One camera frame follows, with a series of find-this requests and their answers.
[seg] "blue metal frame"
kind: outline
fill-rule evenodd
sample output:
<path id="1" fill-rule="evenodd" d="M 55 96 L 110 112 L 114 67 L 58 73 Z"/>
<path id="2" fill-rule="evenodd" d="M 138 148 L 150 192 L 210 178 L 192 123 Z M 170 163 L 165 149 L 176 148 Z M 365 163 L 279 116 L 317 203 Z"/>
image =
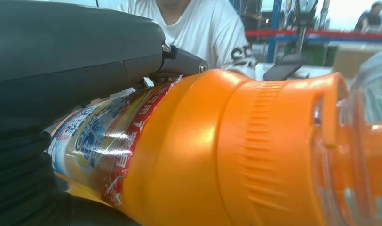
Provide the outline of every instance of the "blue metal frame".
<path id="1" fill-rule="evenodd" d="M 271 29 L 277 31 L 279 29 L 279 18 L 281 13 L 282 0 L 274 0 L 273 14 L 271 18 Z M 274 54 L 277 41 L 281 42 L 295 42 L 298 40 L 296 35 L 277 35 L 269 38 L 269 47 L 267 49 L 267 62 L 274 62 Z M 331 41 L 347 41 L 347 42 L 370 42 L 382 43 L 382 39 L 367 39 L 367 38 L 345 38 L 345 37 L 328 37 L 309 35 L 305 38 L 305 42 L 331 42 Z"/>
<path id="2" fill-rule="evenodd" d="M 282 0 L 274 0 L 273 13 L 271 15 L 271 29 L 278 30 L 279 28 L 279 16 L 281 14 L 281 4 Z M 274 52 L 276 48 L 276 38 L 271 36 L 269 38 L 269 47 L 267 49 L 267 62 L 274 62 Z"/>

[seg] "plastic bottle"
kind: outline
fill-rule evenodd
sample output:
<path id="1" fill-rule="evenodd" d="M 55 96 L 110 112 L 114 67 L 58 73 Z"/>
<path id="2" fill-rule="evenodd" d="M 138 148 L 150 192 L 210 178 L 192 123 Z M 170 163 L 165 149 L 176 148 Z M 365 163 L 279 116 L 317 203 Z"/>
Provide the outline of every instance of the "plastic bottle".
<path id="1" fill-rule="evenodd" d="M 338 73 L 211 70 L 76 112 L 48 152 L 143 226 L 376 226 L 382 125 L 361 104 Z"/>

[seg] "machine arm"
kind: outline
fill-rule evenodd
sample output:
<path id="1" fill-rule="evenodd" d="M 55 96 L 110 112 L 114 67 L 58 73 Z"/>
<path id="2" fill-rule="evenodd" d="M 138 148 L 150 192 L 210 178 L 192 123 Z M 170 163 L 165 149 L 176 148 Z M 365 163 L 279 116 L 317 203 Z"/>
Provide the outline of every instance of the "machine arm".
<path id="1" fill-rule="evenodd" d="M 191 75 L 206 65 L 176 48 L 168 54 L 165 46 L 162 29 L 144 17 L 0 0 L 0 136 L 45 128 L 73 107 L 132 87 L 161 68 Z"/>

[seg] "person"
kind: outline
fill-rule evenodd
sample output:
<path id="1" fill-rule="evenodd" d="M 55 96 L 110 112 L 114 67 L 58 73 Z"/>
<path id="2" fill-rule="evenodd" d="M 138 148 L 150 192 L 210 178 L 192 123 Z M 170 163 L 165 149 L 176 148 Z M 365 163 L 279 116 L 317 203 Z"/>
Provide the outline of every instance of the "person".
<path id="1" fill-rule="evenodd" d="M 156 21 L 167 44 L 204 59 L 210 69 L 255 79 L 256 60 L 228 0 L 123 0 L 117 10 Z"/>
<path id="2" fill-rule="evenodd" d="M 382 2 L 378 1 L 372 4 L 371 10 L 369 12 L 364 12 L 361 14 L 354 30 L 357 32 L 365 32 L 369 26 L 380 26 L 382 22 L 380 16 L 381 10 Z"/>

